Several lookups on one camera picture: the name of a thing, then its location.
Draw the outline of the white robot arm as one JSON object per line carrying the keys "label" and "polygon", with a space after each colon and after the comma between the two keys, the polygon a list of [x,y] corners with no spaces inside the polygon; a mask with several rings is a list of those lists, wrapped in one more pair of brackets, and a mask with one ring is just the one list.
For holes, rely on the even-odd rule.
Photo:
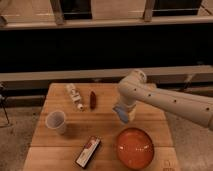
{"label": "white robot arm", "polygon": [[113,110],[123,123],[135,118],[136,102],[144,102],[213,131],[213,98],[150,87],[140,69],[132,70],[117,87]]}

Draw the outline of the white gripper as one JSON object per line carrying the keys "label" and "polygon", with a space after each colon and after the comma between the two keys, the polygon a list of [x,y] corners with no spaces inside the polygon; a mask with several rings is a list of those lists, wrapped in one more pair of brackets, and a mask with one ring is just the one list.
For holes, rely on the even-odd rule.
{"label": "white gripper", "polygon": [[126,101],[119,100],[114,109],[117,111],[122,111],[129,118],[134,118],[136,113],[136,102],[127,103]]}

